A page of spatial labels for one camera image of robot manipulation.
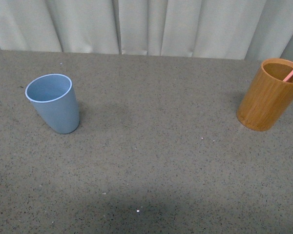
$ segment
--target speckled surface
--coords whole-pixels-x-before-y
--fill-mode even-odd
[[[0,233],[293,233],[293,103],[267,132],[235,115],[259,64],[0,51]],[[24,95],[48,73],[71,134]]]

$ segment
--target white curtain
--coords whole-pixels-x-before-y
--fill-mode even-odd
[[[0,0],[0,49],[293,60],[293,0]]]

